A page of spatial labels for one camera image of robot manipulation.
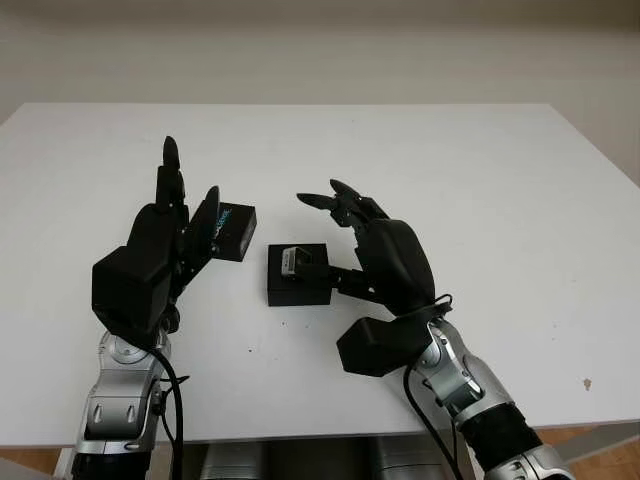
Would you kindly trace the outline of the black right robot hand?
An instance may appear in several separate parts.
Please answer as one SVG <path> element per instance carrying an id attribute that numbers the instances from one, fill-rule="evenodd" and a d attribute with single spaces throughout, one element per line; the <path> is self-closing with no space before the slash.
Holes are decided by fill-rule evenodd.
<path id="1" fill-rule="evenodd" d="M 436 302 L 434 277 L 413 229 L 390 218 L 371 197 L 332 179 L 332 196 L 299 193 L 306 205 L 330 212 L 337 225 L 353 229 L 361 268 L 348 270 L 316 261 L 302 263 L 295 273 L 340 293 L 385 306 L 402 316 Z"/>

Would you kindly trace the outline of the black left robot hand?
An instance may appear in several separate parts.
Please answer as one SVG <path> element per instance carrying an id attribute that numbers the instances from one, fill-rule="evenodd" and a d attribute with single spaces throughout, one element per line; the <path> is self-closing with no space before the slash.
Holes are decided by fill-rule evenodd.
<path id="1" fill-rule="evenodd" d="M 151 320 L 169 333 L 179 328 L 179 296 L 214 256 L 219 211 L 220 192 L 213 186 L 195 212 L 189 212 L 178 146 L 167 136 L 157 169 L 155 201 L 136 216 L 127 245 L 141 250 L 143 258 L 159 266 L 168 279 L 168 292 L 161 296 L 160 311 Z"/>

